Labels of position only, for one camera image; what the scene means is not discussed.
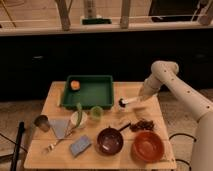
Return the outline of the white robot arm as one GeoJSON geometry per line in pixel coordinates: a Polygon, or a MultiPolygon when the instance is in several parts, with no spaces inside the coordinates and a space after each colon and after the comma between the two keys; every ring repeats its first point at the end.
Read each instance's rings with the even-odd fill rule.
{"type": "Polygon", "coordinates": [[[192,148],[191,171],[213,171],[213,102],[178,78],[178,72],[176,62],[155,61],[151,65],[150,76],[139,91],[139,99],[149,99],[165,85],[198,123],[196,142],[192,148]]]}

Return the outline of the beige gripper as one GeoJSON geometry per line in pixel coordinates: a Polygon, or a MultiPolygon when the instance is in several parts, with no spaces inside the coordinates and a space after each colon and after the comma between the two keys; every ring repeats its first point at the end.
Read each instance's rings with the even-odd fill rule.
{"type": "Polygon", "coordinates": [[[144,82],[142,87],[139,90],[139,99],[141,101],[146,101],[149,98],[151,98],[153,95],[155,95],[157,92],[158,90],[156,88],[153,88],[147,82],[144,82]]]}

